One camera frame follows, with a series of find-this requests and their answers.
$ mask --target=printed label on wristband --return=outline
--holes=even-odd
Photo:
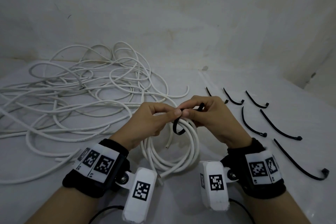
[[[104,183],[119,152],[96,144],[86,148],[73,165],[73,169],[95,181]]]
[[[272,184],[281,179],[279,166],[268,150],[245,155],[255,185]]]

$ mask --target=cable pile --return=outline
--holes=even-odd
[[[98,47],[106,49],[111,56],[105,57],[100,54],[96,50]],[[72,64],[69,67],[53,62],[60,53],[69,48],[86,48],[87,51],[94,52],[100,56],[102,60],[85,60],[86,51],[77,63]],[[129,55],[127,57],[116,58],[116,54],[122,51],[131,52],[133,57]],[[34,68],[40,65],[44,66],[43,74],[36,75],[34,73]],[[46,71],[47,68],[50,68],[50,66],[60,68],[62,72],[47,76]],[[107,68],[111,69],[108,75],[97,75],[99,71],[102,71],[103,69],[106,70]],[[32,152],[40,156],[55,158],[55,160],[59,163],[51,169],[38,175],[16,180],[0,180],[0,184],[24,183],[48,175],[67,162],[74,161],[76,159],[76,154],[81,150],[77,149],[74,152],[66,153],[41,151],[31,142],[31,137],[34,134],[59,142],[88,141],[97,135],[112,134],[113,131],[109,131],[110,126],[121,120],[130,118],[141,103],[144,102],[145,95],[151,96],[155,102],[164,102],[168,100],[172,106],[176,107],[177,105],[172,99],[182,98],[189,92],[189,86],[187,86],[187,90],[183,95],[169,95],[168,85],[164,78],[162,78],[159,74],[154,73],[144,56],[135,51],[125,42],[116,43],[112,50],[104,45],[95,45],[91,48],[84,45],[70,45],[56,52],[49,61],[40,61],[32,65],[29,68],[29,74],[39,80],[34,83],[19,83],[0,88],[0,98],[6,101],[6,103],[0,107],[0,119],[7,117],[23,127],[22,129],[1,129],[0,139],[25,136],[26,144]],[[162,81],[166,88],[166,93],[159,91],[155,87],[152,82],[152,76],[157,76]],[[105,89],[118,89],[121,92],[126,93],[126,95],[112,100],[102,99],[99,94]],[[69,104],[64,98],[81,94],[92,96],[94,101],[87,104]],[[134,95],[140,95],[141,101],[132,102]],[[24,104],[27,98],[34,99],[35,102]],[[39,109],[37,108],[39,105],[50,105],[52,106],[52,110]],[[118,109],[108,114],[93,114],[82,110],[86,107],[117,107]],[[31,113],[38,113],[40,116],[31,124],[26,124],[11,114],[12,112],[22,108]],[[122,112],[123,110],[127,111],[127,115],[114,120],[110,119],[109,122],[98,126],[92,126],[89,128],[69,128],[62,124],[62,122],[71,117],[73,113],[79,113],[83,116],[90,116],[94,118],[110,117]],[[50,122],[48,124],[40,125],[41,122],[45,122],[45,120],[50,120]],[[159,177],[165,177],[170,173],[183,171],[195,162],[199,154],[199,140],[194,123],[191,120],[180,119],[179,125],[186,130],[191,144],[187,153],[175,161],[168,162],[162,159],[155,151],[151,138],[146,139],[140,144],[141,151],[144,157],[149,161],[152,169],[154,171],[156,169],[164,171]],[[63,138],[54,135],[57,133],[73,133],[83,135],[83,137],[79,139]],[[170,146],[172,138],[172,124],[170,124],[170,137],[166,148]]]

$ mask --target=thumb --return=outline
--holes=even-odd
[[[184,109],[182,117],[204,123],[204,112],[199,112],[194,109]]]
[[[166,124],[168,122],[171,122],[171,121],[177,119],[178,117],[181,116],[181,114],[182,114],[182,111],[180,109],[175,109],[173,111],[166,112],[163,115],[158,115],[155,118],[156,118],[158,124],[162,125],[162,124]]]

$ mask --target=qr code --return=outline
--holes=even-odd
[[[93,170],[107,175],[113,165],[113,162],[114,159],[101,155]]]
[[[200,174],[201,175],[201,186],[203,189],[205,189],[205,184],[204,184],[204,175],[203,174]]]
[[[147,197],[148,197],[150,186],[151,185],[148,184],[148,183],[137,181],[136,185],[135,185],[133,197],[137,198],[137,199],[140,199],[140,200],[143,200],[143,201],[146,201]]]
[[[86,148],[82,154],[77,158],[79,161],[82,161],[82,159],[84,158],[84,156],[87,154],[87,152],[90,150],[90,148]]]
[[[268,167],[268,170],[269,170],[270,174],[274,174],[275,172],[278,171],[273,157],[267,158],[267,159],[265,159],[265,161],[266,161],[266,164],[267,164],[267,167]]]
[[[250,170],[253,177],[268,176],[266,167],[263,161],[249,162]]]
[[[84,159],[83,164],[88,167],[91,167],[93,163],[96,161],[96,159],[98,158],[98,156],[99,156],[98,152],[91,150],[89,154],[86,156],[86,158]]]
[[[222,175],[209,175],[211,190],[224,190]]]

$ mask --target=black wire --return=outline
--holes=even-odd
[[[295,136],[290,136],[288,134],[285,134],[283,133],[282,131],[280,131],[276,126],[274,126],[274,124],[270,121],[270,119],[266,116],[266,114],[263,112],[263,110],[260,109],[260,112],[262,113],[262,115],[265,117],[265,119],[267,120],[267,122],[272,126],[272,128],[275,129],[275,131],[277,131],[279,134],[285,136],[285,137],[288,137],[288,138],[291,138],[291,139],[294,139],[294,140],[297,140],[297,141],[301,141],[302,140],[302,137],[298,136],[298,137],[295,137]]]
[[[212,97],[212,95],[210,94],[210,92],[208,90],[208,87],[205,87],[205,89],[207,90],[209,97]],[[227,104],[227,103],[229,103],[229,100],[226,99],[224,104]]]
[[[258,105],[254,100],[253,100],[253,98],[250,96],[250,94],[247,92],[247,90],[245,90],[245,92],[246,92],[246,94],[248,95],[248,97],[251,99],[251,101],[256,105],[256,106],[258,106],[259,108],[267,108],[268,107],[268,105],[269,105],[269,103],[266,103],[265,105],[266,106],[262,106],[262,105]]]
[[[93,216],[93,217],[91,218],[91,220],[89,221],[88,224],[91,224],[99,214],[101,214],[102,212],[105,212],[105,211],[107,211],[107,210],[109,210],[109,209],[119,209],[119,210],[123,210],[123,209],[124,209],[124,206],[122,206],[122,205],[113,205],[113,206],[105,207],[105,208],[101,209],[98,213],[96,213],[96,215]]]
[[[285,151],[285,149],[281,147],[281,145],[278,143],[278,141],[276,141],[275,139],[274,139],[274,141],[278,145],[278,147],[280,148],[280,150],[286,155],[286,157],[289,158],[289,160],[294,164],[294,166],[296,166],[298,168],[298,170],[300,170],[301,172],[303,172],[305,175],[307,175],[310,178],[313,178],[315,180],[318,180],[318,181],[323,181],[323,180],[325,180],[328,177],[329,170],[326,169],[326,168],[323,168],[321,170],[321,172],[323,174],[323,178],[311,175],[310,173],[308,173],[307,171],[305,171],[302,167],[300,167],[298,163],[295,162],[295,160]]]
[[[250,212],[246,209],[245,206],[243,206],[243,205],[242,205],[241,203],[239,203],[237,200],[234,200],[234,199],[232,199],[232,198],[229,198],[229,202],[234,202],[234,203],[236,203],[237,205],[240,205],[240,206],[246,211],[246,213],[247,213],[248,216],[250,217],[252,223],[255,224],[255,221],[254,221],[254,218],[253,218],[252,214],[250,214]]]
[[[236,104],[236,105],[242,105],[242,104],[244,103],[244,101],[245,101],[244,99],[241,100],[241,103],[237,103],[237,102],[233,101],[232,98],[230,98],[229,94],[226,92],[226,90],[225,90],[224,88],[223,88],[223,90],[224,90],[225,94],[227,95],[227,97],[229,98],[229,100],[230,100],[232,103],[234,103],[234,104]]]
[[[261,133],[261,132],[258,132],[258,131],[256,131],[256,130],[254,130],[253,128],[251,128],[251,127],[246,123],[246,121],[245,121],[245,119],[244,119],[244,107],[241,108],[241,117],[242,117],[242,119],[243,119],[243,122],[244,122],[245,126],[246,126],[248,129],[250,129],[252,132],[254,132],[254,133],[256,133],[256,134],[258,134],[258,135],[260,135],[260,136],[267,137],[267,133]]]
[[[201,104],[199,105],[197,111],[198,111],[198,112],[201,112],[202,109],[204,108],[204,106],[205,106],[205,104],[204,104],[204,103],[201,103]],[[178,118],[177,118],[176,120],[174,120],[174,122],[173,122],[173,132],[174,132],[175,134],[179,135],[179,136],[182,135],[182,134],[185,132],[184,129],[182,129],[180,132],[177,132],[177,131],[176,131],[176,126],[177,126],[177,124],[178,124],[178,122],[179,122],[180,117],[178,117]]]

